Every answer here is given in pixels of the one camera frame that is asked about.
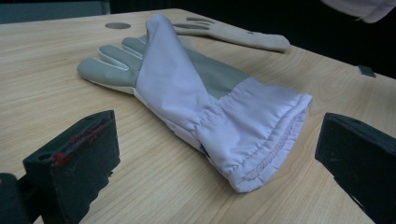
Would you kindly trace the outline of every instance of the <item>cleanroom glove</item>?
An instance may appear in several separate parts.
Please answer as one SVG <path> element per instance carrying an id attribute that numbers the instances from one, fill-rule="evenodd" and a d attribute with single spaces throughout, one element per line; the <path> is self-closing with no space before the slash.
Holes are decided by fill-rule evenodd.
<path id="1" fill-rule="evenodd" d="M 185 49 L 163 15 L 148 39 L 99 48 L 78 66 L 91 82 L 134 94 L 181 139 L 206 155 L 237 192 L 267 183 L 287 158 L 312 97 L 260 83 Z"/>

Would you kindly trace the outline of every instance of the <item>glove finger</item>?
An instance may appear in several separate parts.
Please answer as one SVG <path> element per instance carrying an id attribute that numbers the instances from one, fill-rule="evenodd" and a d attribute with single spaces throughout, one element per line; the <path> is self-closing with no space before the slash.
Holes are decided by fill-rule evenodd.
<path id="1" fill-rule="evenodd" d="M 209 22 L 209 23 L 215 23 L 214 21 L 206 18 L 198 18 L 198 17 L 187 17 L 187 21 L 203 21 L 203 22 Z"/>
<path id="2" fill-rule="evenodd" d="M 102 61 L 88 59 L 78 65 L 81 77 L 117 91 L 134 93 L 141 59 L 114 46 L 98 50 Z"/>
<path id="3" fill-rule="evenodd" d="M 134 37 L 126 37 L 122 40 L 122 47 L 124 50 L 132 53 L 136 57 L 140 59 L 143 58 L 146 48 L 145 39 L 142 38 L 134 38 Z"/>
<path id="4" fill-rule="evenodd" d="M 175 22 L 173 27 L 178 35 L 209 35 L 209 27 L 203 24 Z"/>
<path id="5" fill-rule="evenodd" d="M 176 21 L 173 22 L 173 26 L 185 28 L 185 29 L 197 29 L 197 30 L 208 30 L 209 23 L 204 21 Z"/>
<path id="6" fill-rule="evenodd" d="M 104 62 L 113 64 L 120 69 L 138 71 L 142 64 L 141 54 L 136 55 L 111 45 L 99 48 L 98 53 Z"/>

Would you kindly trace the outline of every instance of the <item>wooden table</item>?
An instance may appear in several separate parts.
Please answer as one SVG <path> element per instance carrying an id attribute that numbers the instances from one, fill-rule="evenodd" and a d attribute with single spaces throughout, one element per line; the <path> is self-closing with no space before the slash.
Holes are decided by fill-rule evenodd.
<path id="1" fill-rule="evenodd" d="M 264 187 L 238 194 L 133 96 L 78 75 L 78 63 L 97 57 L 98 47 L 143 35 L 154 13 L 172 21 L 193 15 L 167 9 L 0 26 L 0 172 L 22 177 L 24 158 L 79 119 L 114 109 L 121 163 L 82 223 L 372 223 L 314 154 L 326 112 L 396 136 L 396 80 L 366 77 L 350 64 L 296 47 L 280 54 L 191 37 L 209 57 L 314 96 L 278 173 Z M 131 28 L 108 29 L 109 22 Z"/>

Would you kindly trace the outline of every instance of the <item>round hole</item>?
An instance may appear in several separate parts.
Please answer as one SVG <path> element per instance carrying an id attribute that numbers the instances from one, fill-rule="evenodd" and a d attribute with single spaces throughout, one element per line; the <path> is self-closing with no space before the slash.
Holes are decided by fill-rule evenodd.
<path id="1" fill-rule="evenodd" d="M 44 155 L 41 155 L 38 159 L 43 161 L 43 160 L 48 159 L 49 157 L 50 157 L 50 154 L 44 154 Z"/>
<path id="2" fill-rule="evenodd" d="M 131 25 L 125 22 L 109 22 L 105 25 L 105 27 L 109 29 L 123 30 L 128 29 L 129 27 L 131 27 Z"/>

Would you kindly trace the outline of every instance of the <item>black object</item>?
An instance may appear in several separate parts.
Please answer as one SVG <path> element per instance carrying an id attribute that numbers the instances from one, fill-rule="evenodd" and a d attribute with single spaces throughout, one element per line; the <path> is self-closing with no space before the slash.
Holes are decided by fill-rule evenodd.
<path id="1" fill-rule="evenodd" d="M 0 223 L 79 223 L 119 163 L 114 111 L 80 120 L 23 160 L 20 180 L 0 174 Z"/>
<path id="2" fill-rule="evenodd" d="M 375 223 L 396 223 L 396 139 L 357 119 L 327 113 L 315 158 Z"/>
<path id="3" fill-rule="evenodd" d="M 373 69 L 371 69 L 371 67 L 367 67 L 367 66 L 359 64 L 358 68 L 361 71 L 362 75 L 366 75 L 368 77 L 375 77 L 375 73 L 374 73 Z"/>

